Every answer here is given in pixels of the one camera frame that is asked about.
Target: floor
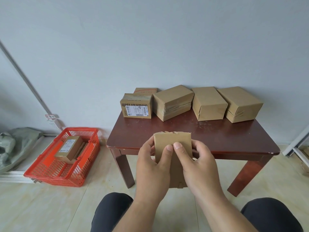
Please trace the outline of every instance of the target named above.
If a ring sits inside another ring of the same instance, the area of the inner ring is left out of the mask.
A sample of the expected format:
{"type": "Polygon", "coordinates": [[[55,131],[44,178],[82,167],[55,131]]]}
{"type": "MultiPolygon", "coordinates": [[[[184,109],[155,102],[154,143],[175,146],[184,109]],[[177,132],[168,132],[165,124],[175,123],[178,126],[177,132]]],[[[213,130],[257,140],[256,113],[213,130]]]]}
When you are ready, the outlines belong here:
{"type": "MultiPolygon", "coordinates": [[[[133,175],[137,156],[128,156],[133,175]]],[[[309,231],[309,177],[301,175],[295,157],[275,156],[235,198],[226,191],[245,161],[217,160],[220,181],[228,199],[239,209],[251,199],[281,200],[309,231]]],[[[134,196],[127,189],[106,147],[101,151],[83,187],[1,183],[0,231],[90,231],[95,209],[110,192],[134,196]]],[[[160,203],[153,231],[211,231],[188,188],[169,189],[160,203]]]]}

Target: dark red wooden table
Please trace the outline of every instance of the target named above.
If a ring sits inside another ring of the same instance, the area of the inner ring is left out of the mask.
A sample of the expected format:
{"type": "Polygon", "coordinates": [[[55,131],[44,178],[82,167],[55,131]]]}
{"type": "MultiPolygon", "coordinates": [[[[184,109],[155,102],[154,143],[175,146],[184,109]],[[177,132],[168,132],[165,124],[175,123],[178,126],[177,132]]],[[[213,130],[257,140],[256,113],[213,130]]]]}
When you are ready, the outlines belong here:
{"type": "Polygon", "coordinates": [[[191,132],[192,139],[205,143],[216,159],[247,160],[228,191],[237,196],[280,149],[256,120],[232,124],[229,120],[197,121],[193,110],[167,121],[124,118],[122,113],[107,140],[126,186],[135,181],[126,155],[137,155],[154,133],[191,132]]]}

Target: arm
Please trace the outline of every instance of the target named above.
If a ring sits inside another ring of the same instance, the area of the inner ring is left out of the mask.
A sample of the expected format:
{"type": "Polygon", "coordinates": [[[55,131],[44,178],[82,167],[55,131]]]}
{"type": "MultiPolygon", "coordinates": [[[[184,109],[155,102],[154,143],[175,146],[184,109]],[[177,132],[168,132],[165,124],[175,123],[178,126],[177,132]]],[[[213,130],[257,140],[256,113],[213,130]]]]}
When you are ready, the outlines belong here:
{"type": "Polygon", "coordinates": [[[180,143],[174,143],[186,183],[202,208],[212,231],[258,232],[225,197],[216,161],[207,146],[192,140],[192,147],[200,154],[196,161],[188,156],[180,143]]]}
{"type": "Polygon", "coordinates": [[[173,147],[167,145],[164,148],[158,164],[150,156],[153,151],[154,137],[152,136],[138,153],[135,199],[113,232],[151,231],[155,212],[170,185],[173,147]]]}

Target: plastic shopping basket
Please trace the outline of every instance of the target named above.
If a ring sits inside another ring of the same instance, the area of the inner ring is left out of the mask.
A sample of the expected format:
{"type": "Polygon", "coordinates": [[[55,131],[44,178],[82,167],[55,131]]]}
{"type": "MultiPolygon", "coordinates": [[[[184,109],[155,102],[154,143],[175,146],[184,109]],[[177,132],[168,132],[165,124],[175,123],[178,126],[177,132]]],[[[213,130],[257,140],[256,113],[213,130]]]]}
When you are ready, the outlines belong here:
{"type": "Polygon", "coordinates": [[[37,157],[24,176],[56,186],[81,187],[99,151],[98,129],[65,128],[37,157]],[[54,157],[68,136],[81,136],[87,145],[74,164],[67,164],[54,157]]]}

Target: person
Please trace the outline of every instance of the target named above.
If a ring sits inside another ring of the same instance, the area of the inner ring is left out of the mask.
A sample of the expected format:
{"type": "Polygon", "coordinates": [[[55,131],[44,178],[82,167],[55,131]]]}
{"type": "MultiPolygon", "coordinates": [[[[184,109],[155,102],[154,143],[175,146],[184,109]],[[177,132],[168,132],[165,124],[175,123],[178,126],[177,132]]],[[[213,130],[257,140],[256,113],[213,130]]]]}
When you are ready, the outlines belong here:
{"type": "Polygon", "coordinates": [[[254,199],[238,211],[223,193],[217,164],[210,150],[197,140],[192,140],[192,148],[199,153],[196,161],[176,142],[164,148],[157,164],[150,156],[154,152],[152,136],[138,153],[134,200],[123,193],[106,195],[95,211],[91,232],[151,231],[157,207],[169,188],[173,150],[183,166],[187,186],[213,232],[303,231],[288,208],[276,199],[254,199]]]}

